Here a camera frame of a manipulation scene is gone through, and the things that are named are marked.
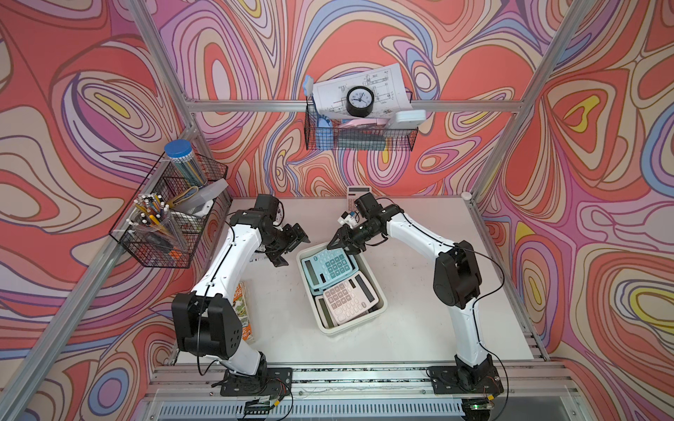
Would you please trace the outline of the light blue calculator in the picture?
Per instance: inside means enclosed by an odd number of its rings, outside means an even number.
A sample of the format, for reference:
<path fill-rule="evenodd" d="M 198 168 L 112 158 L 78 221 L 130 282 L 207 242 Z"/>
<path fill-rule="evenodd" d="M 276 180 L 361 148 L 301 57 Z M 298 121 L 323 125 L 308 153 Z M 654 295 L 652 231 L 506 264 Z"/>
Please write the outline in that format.
<path fill-rule="evenodd" d="M 326 289 L 347 280 L 358 270 L 354 256 L 346 254 L 342 248 L 323 249 L 300 260 L 307 286 L 313 296 L 319 296 Z"/>

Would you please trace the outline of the pink calculator back top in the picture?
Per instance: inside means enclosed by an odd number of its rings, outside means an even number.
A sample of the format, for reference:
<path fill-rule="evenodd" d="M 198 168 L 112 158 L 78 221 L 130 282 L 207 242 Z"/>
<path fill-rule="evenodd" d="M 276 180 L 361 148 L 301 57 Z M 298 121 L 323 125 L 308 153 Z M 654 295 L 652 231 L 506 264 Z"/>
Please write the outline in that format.
<path fill-rule="evenodd" d="M 371 193 L 371 187 L 365 185 L 349 185 L 347 187 L 347 206 L 348 212 L 356 212 L 356 199 Z"/>

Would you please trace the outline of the pink calculator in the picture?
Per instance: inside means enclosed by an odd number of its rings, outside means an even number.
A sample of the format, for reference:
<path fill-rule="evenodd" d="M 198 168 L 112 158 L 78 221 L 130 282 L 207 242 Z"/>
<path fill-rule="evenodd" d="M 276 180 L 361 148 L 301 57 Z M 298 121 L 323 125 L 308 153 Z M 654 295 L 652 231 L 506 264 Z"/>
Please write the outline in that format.
<path fill-rule="evenodd" d="M 348 212 L 356 212 L 356 199 L 371 193 L 371 187 L 365 185 L 349 185 L 347 187 L 347 206 Z"/>
<path fill-rule="evenodd" d="M 335 284 L 323 296 L 338 326 L 360 317 L 379 303 L 377 292 L 362 272 Z"/>
<path fill-rule="evenodd" d="M 324 296 L 316 296 L 314 298 L 317 312 L 319 314 L 319 318 L 321 319 L 321 324 L 323 325 L 324 328 L 326 329 L 333 329 L 335 328 L 335 322 L 333 322 L 332 316 L 330 314 L 330 311 L 328 309 L 328 305 L 326 304 L 326 300 Z"/>

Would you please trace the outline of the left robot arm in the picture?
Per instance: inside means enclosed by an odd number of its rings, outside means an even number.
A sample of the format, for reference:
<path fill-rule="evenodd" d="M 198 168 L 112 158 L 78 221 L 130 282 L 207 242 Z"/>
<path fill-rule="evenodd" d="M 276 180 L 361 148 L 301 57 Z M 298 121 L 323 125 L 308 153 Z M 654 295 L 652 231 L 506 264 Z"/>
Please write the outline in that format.
<path fill-rule="evenodd" d="M 276 225 L 282 207 L 278 198 L 261 194 L 252 208 L 233 214 L 212 265 L 191 291 L 177 294 L 171 304 L 179 351 L 199 360 L 211 357 L 235 375 L 265 373 L 264 354 L 243 339 L 234 293 L 259 249 L 274 267 L 282 268 L 288 265 L 284 256 L 309 241 L 299 224 Z"/>

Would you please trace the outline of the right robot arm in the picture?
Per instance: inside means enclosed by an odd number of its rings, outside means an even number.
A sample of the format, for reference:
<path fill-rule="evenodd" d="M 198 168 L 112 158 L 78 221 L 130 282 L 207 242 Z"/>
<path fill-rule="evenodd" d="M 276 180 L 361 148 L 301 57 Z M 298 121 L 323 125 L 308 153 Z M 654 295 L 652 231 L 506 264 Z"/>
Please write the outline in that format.
<path fill-rule="evenodd" d="M 481 343 L 478 304 L 482 275 L 475 250 L 467 241 L 455 242 L 419 225 L 396 203 L 382 206 L 371 193 L 355 201 L 356 212 L 342 212 L 340 228 L 328 249 L 358 255 L 380 236 L 395 239 L 434 264 L 433 291 L 448 307 L 456 337 L 455 378 L 459 387 L 474 391 L 487 377 L 493 360 Z"/>

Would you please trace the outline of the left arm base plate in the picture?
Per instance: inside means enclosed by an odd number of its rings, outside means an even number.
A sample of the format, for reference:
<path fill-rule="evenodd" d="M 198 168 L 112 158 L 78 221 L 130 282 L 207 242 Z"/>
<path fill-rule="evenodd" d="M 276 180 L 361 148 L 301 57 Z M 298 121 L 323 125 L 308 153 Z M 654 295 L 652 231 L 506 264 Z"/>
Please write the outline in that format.
<path fill-rule="evenodd" d="M 235 375 L 228 372 L 224 379 L 213 385 L 219 388 L 221 396 L 271 396 L 289 395 L 293 379 L 292 368 L 268 368 L 257 375 Z"/>

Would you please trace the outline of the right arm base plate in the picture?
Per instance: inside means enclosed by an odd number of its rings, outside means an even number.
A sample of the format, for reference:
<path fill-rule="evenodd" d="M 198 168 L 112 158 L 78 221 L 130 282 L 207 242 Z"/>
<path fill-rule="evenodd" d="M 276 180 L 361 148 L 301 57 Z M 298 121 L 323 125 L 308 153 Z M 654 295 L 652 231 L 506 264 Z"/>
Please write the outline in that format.
<path fill-rule="evenodd" d="M 474 368 L 431 366 L 427 369 L 434 393 L 441 395 L 498 396 L 505 391 L 494 366 Z"/>

